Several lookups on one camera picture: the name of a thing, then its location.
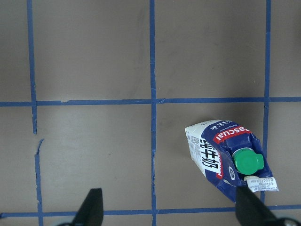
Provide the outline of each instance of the green bottle cap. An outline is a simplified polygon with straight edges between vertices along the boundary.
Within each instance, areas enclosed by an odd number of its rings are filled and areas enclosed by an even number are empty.
[[[262,154],[256,154],[253,149],[248,147],[238,149],[232,157],[238,171],[245,175],[254,174],[264,167]]]

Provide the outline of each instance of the white label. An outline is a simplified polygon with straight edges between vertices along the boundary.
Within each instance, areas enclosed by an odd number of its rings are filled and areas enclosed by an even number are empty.
[[[205,170],[215,172],[220,176],[222,173],[220,154],[201,137],[206,127],[218,121],[220,120],[205,121],[185,129],[191,158],[205,176]]]
[[[259,178],[256,176],[247,176],[245,181],[252,192],[257,191],[279,191],[275,178]]]
[[[205,139],[199,140],[200,145],[200,161],[204,169],[220,174],[221,159],[218,151],[211,146]]]

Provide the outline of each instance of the floor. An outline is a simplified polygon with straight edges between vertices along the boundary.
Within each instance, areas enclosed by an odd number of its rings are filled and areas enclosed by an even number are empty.
[[[236,121],[301,219],[301,2],[2,0],[0,226],[49,226],[101,187],[104,226],[238,226],[185,127]]]

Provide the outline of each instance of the grid line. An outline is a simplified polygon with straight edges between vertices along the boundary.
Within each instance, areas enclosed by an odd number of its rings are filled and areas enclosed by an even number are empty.
[[[43,204],[42,204],[41,172],[40,172],[40,147],[43,143],[43,140],[44,139],[40,140],[38,149],[37,149],[37,153],[34,156],[34,166],[35,166],[35,171],[36,171],[39,226],[43,226]]]
[[[151,93],[151,210],[152,226],[157,225],[157,198],[155,187],[155,156],[157,149],[157,93],[155,59],[155,0],[150,0],[150,93]]]
[[[27,0],[27,29],[28,29],[28,54],[30,70],[30,88],[32,99],[32,131],[37,134],[37,93],[35,83],[35,64],[33,47],[33,20],[32,20],[32,0]]]
[[[265,74],[264,74],[264,104],[263,104],[263,135],[262,149],[267,157],[269,132],[269,74],[270,74],[270,44],[271,44],[271,0],[266,0],[266,37],[265,37]],[[265,192],[261,191],[260,200],[265,202]]]
[[[158,98],[157,104],[201,104],[201,103],[274,103],[301,102],[301,97],[203,97],[203,98]],[[70,106],[70,105],[150,105],[151,99],[122,100],[38,100],[36,106]],[[0,101],[0,107],[31,107],[28,101]]]
[[[270,210],[301,210],[301,205],[278,205],[268,206]],[[217,212],[234,212],[235,207],[213,207],[213,208],[187,208],[187,209],[158,209],[156,214],[183,214],[183,213],[217,213]],[[43,212],[43,217],[68,217],[75,216],[77,212]],[[152,215],[153,210],[105,210],[104,215]],[[2,213],[2,218],[26,218],[38,217],[37,212],[18,212]]]

